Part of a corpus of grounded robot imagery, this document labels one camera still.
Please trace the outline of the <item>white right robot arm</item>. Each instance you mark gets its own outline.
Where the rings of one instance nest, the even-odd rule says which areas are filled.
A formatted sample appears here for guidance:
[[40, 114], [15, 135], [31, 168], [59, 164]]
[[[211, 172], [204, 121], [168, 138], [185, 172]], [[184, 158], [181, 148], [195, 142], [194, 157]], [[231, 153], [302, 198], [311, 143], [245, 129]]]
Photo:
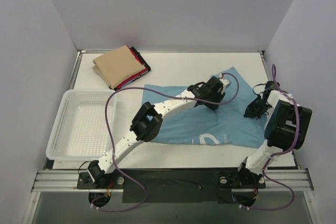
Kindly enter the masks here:
[[244, 117], [259, 119], [268, 109], [272, 109], [272, 114], [263, 144], [244, 159], [234, 174], [240, 187], [254, 186], [279, 156], [298, 150], [304, 143], [312, 116], [312, 110], [295, 103], [292, 95], [279, 89], [279, 83], [268, 81], [264, 86], [264, 91], [247, 106]]

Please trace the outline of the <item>white perforated plastic basket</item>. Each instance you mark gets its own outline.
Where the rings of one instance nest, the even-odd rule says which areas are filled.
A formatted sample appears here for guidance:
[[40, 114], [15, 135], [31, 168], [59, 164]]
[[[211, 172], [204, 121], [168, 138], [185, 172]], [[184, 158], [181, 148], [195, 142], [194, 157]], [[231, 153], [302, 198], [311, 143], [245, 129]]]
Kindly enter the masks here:
[[71, 89], [63, 94], [46, 149], [48, 159], [90, 161], [111, 149], [105, 106], [112, 93]]

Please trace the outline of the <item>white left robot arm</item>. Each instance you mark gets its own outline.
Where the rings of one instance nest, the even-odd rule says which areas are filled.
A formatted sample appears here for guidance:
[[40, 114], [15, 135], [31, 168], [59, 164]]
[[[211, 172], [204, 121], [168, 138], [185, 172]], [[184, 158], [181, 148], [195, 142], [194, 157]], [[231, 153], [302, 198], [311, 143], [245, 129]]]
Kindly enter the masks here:
[[163, 102], [143, 103], [132, 119], [129, 131], [117, 143], [114, 142], [112, 130], [108, 125], [112, 148], [97, 160], [90, 162], [87, 168], [89, 182], [95, 188], [103, 188], [108, 182], [108, 174], [113, 173], [133, 149], [158, 136], [163, 120], [199, 105], [216, 110], [229, 86], [230, 81], [224, 77], [211, 77], [207, 82], [187, 87], [174, 97], [166, 95], [167, 99]]

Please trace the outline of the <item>light blue t shirt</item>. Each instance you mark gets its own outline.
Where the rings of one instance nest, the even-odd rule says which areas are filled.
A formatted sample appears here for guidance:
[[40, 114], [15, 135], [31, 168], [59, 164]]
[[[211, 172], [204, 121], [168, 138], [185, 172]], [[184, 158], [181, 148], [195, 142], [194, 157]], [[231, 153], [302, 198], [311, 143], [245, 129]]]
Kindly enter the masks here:
[[153, 142], [186, 145], [231, 144], [251, 148], [261, 146], [265, 140], [267, 117], [244, 117], [246, 107], [255, 99], [253, 89], [234, 67], [226, 72], [231, 86], [223, 100], [233, 98], [231, 103], [221, 105], [215, 111], [201, 105], [164, 119]]

